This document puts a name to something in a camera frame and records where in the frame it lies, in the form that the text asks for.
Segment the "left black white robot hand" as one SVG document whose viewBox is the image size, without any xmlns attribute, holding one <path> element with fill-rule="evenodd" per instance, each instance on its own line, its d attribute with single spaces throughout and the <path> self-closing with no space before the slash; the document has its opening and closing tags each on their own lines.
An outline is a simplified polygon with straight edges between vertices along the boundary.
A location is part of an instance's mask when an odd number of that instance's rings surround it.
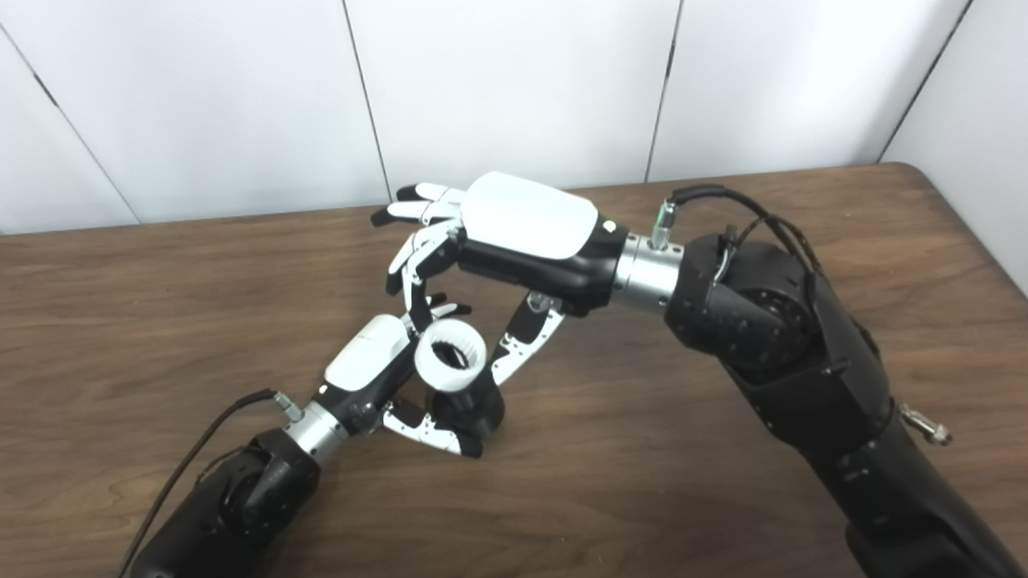
<svg viewBox="0 0 1028 578">
<path fill-rule="evenodd" d="M 452 319 L 458 304 L 433 308 L 426 333 L 408 317 L 376 315 L 324 370 L 322 385 L 288 435 L 318 463 L 346 439 L 386 429 L 412 442 L 465 458 L 482 443 L 423 406 L 397 398 L 418 374 L 437 393 L 456 393 L 484 369 L 486 345 L 470 324 Z"/>
</svg>

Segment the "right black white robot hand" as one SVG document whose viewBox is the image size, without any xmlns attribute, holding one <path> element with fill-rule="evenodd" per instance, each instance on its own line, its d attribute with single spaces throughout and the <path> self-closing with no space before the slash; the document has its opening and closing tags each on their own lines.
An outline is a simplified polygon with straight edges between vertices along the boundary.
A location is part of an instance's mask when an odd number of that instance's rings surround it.
<svg viewBox="0 0 1028 578">
<path fill-rule="evenodd" d="M 502 385 L 561 325 L 609 306 L 629 230 L 587 198 L 500 172 L 460 190 L 418 183 L 376 211 L 376 227 L 418 224 L 388 268 L 386 293 L 403 294 L 415 329 L 433 318 L 426 282 L 457 266 L 528 289 L 476 384 Z"/>
</svg>

